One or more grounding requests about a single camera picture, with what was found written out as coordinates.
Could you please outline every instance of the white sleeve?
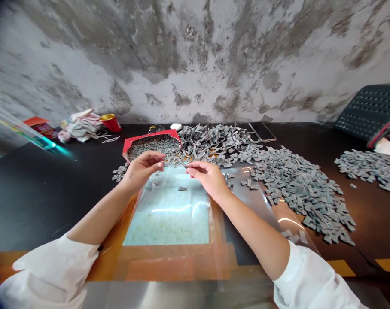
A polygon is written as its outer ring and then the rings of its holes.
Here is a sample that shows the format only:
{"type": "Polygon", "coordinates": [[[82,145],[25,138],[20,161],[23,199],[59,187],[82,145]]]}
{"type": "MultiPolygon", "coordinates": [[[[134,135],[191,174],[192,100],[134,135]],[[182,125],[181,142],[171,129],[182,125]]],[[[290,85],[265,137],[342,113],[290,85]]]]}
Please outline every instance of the white sleeve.
{"type": "Polygon", "coordinates": [[[286,269],[274,281],[274,301],[286,308],[366,308],[344,279],[319,255],[289,242],[286,269]]]}
{"type": "Polygon", "coordinates": [[[97,245],[61,238],[40,246],[18,259],[0,286],[5,309],[80,309],[86,296],[84,282],[98,257],[97,245]]]}

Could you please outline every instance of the black phone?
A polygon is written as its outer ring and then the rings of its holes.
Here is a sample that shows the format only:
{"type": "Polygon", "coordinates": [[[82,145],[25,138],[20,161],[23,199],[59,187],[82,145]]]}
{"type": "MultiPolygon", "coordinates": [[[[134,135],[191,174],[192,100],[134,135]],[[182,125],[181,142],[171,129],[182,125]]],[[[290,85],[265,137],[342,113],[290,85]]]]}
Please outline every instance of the black phone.
{"type": "Polygon", "coordinates": [[[277,138],[262,122],[248,124],[260,142],[275,142],[277,138]]]}

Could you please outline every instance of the stained wall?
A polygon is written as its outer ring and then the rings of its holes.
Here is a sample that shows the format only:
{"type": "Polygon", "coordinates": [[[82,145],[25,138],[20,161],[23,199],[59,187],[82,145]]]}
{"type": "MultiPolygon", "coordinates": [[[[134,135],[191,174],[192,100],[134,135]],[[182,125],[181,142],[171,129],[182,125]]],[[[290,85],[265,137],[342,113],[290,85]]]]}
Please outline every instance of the stained wall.
{"type": "MultiPolygon", "coordinates": [[[[334,121],[390,82],[390,0],[17,0],[0,10],[0,106],[57,125],[334,121]]],[[[0,143],[25,143],[0,125],[0,143]]]]}

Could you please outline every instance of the black perforated basket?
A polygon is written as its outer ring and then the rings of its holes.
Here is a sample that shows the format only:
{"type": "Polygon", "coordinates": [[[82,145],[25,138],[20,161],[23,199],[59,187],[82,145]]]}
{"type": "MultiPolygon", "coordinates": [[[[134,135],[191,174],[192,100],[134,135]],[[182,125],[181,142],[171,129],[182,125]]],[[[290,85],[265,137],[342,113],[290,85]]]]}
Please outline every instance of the black perforated basket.
{"type": "Polygon", "coordinates": [[[375,144],[390,130],[390,85],[362,88],[351,100],[334,127],[375,144]]]}

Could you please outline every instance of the black table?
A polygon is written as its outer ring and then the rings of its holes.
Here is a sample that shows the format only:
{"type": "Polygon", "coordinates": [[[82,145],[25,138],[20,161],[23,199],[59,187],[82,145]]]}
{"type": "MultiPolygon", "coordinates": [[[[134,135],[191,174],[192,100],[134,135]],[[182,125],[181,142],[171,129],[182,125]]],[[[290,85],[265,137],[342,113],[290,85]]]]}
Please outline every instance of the black table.
{"type": "MultiPolygon", "coordinates": [[[[117,183],[114,169],[125,163],[125,138],[147,134],[148,125],[124,125],[121,138],[85,144],[75,140],[43,151],[27,144],[0,159],[0,251],[27,251],[59,238],[76,224],[117,183]]],[[[277,141],[314,164],[341,186],[347,207],[357,223],[351,237],[357,248],[344,243],[328,245],[307,230],[326,260],[344,259],[362,275],[369,260],[390,258],[390,192],[378,183],[350,180],[333,163],[345,150],[366,150],[365,142],[320,124],[269,124],[277,141]],[[353,189],[350,183],[358,188],[353,189]]],[[[252,251],[229,220],[225,221],[229,242],[243,252],[239,264],[256,264],[252,251]]]]}

